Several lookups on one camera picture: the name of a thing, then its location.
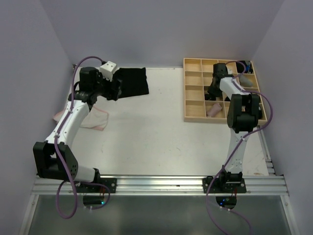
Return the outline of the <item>black striped underwear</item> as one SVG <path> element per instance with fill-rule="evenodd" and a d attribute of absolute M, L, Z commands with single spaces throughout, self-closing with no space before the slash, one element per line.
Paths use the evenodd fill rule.
<path fill-rule="evenodd" d="M 206 101 L 216 101 L 216 97 L 211 94 L 205 94 L 204 98 Z"/>

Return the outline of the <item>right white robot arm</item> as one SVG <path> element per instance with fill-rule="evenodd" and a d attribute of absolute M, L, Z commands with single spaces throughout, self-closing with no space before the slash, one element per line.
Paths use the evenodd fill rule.
<path fill-rule="evenodd" d="M 231 193 L 238 189 L 240 192 L 246 192 L 243 158 L 249 135 L 258 125 L 260 97 L 244 90 L 236 81 L 236 76 L 228 72 L 226 63 L 213 65 L 213 78 L 207 92 L 209 100 L 222 97 L 223 94 L 230 99 L 226 117 L 230 128 L 230 143 L 227 159 L 221 170 L 214 177 L 206 177 L 206 191 Z"/>

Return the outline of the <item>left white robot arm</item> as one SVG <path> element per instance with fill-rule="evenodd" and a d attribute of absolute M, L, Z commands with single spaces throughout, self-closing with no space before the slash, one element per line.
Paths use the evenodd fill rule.
<path fill-rule="evenodd" d="M 95 168 L 80 166 L 71 151 L 74 138 L 83 120 L 102 96 L 118 100 L 121 80 L 113 75 L 117 65 L 106 62 L 99 68 L 84 67 L 79 71 L 79 81 L 68 97 L 68 103 L 57 126 L 43 142 L 36 142 L 33 153 L 37 173 L 41 178 L 84 182 L 90 192 L 97 192 L 102 181 Z"/>

